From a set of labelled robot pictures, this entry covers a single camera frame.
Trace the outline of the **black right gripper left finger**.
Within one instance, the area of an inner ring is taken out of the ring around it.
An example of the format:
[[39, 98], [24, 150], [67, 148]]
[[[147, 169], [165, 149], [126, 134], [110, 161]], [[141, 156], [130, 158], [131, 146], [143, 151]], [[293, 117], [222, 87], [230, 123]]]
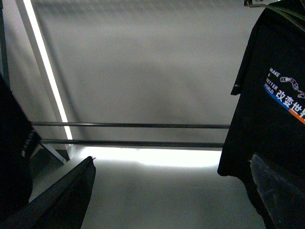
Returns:
[[91, 156], [12, 216], [2, 229], [80, 229], [91, 199], [96, 167]]

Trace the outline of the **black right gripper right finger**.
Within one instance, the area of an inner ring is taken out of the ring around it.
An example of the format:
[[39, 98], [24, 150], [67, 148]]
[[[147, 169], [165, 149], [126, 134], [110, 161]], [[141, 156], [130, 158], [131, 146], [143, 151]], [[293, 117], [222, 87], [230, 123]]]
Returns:
[[305, 180], [254, 154], [251, 173], [263, 204], [277, 229], [305, 227]]

